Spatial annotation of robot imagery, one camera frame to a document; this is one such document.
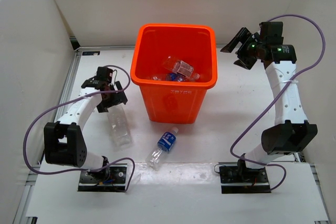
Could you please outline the clear apple juice bottle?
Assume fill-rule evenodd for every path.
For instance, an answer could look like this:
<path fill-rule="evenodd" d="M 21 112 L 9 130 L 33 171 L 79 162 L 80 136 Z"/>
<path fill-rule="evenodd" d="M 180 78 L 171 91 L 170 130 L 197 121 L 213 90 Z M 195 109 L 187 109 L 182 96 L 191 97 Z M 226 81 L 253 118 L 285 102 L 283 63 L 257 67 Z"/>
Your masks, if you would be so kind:
<path fill-rule="evenodd" d="M 132 144 L 132 137 L 123 105 L 118 104 L 109 108 L 107 117 L 113 146 L 117 150 L 129 147 Z"/>

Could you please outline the green white label bottle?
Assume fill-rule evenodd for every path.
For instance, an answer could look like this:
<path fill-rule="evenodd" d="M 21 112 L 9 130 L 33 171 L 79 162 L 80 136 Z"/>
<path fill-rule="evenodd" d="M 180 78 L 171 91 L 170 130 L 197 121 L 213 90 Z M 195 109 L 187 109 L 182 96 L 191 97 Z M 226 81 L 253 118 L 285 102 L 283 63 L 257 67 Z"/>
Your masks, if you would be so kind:
<path fill-rule="evenodd" d="M 179 74 L 189 81 L 196 81 L 200 78 L 200 74 L 195 68 L 187 62 L 173 56 L 168 56 L 162 63 L 163 67 L 170 72 Z"/>

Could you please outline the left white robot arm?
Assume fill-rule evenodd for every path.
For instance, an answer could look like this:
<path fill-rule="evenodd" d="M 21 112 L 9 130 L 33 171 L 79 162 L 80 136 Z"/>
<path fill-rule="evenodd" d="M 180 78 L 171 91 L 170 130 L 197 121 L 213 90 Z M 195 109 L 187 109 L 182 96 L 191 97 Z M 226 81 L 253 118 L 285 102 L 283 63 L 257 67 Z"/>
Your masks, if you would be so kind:
<path fill-rule="evenodd" d="M 127 103 L 120 82 L 117 81 L 115 87 L 112 85 L 112 76 L 112 69 L 98 67 L 96 75 L 82 84 L 79 95 L 98 91 L 109 93 L 99 93 L 76 101 L 55 123 L 45 125 L 45 160 L 48 164 L 85 169 L 98 182 L 109 179 L 111 170 L 106 166 L 108 158 L 87 151 L 82 129 L 94 109 L 99 113 L 107 113 L 110 107 Z"/>

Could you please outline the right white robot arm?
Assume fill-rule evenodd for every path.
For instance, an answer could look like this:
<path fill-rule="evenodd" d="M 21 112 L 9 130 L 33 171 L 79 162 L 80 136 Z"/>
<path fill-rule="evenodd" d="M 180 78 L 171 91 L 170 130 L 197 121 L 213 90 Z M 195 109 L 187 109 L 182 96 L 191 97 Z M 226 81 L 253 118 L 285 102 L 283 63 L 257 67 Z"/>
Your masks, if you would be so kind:
<path fill-rule="evenodd" d="M 250 70 L 260 60 L 275 99 L 275 124 L 262 132 L 261 143 L 245 153 L 238 161 L 236 177 L 247 182 L 255 170 L 264 168 L 275 159 L 301 152 L 317 135 L 318 128 L 308 122 L 302 108 L 296 74 L 296 52 L 293 45 L 283 43 L 282 22 L 262 22 L 260 32 L 252 34 L 243 27 L 221 49 L 229 53 L 241 43 L 236 51 L 235 65 Z"/>

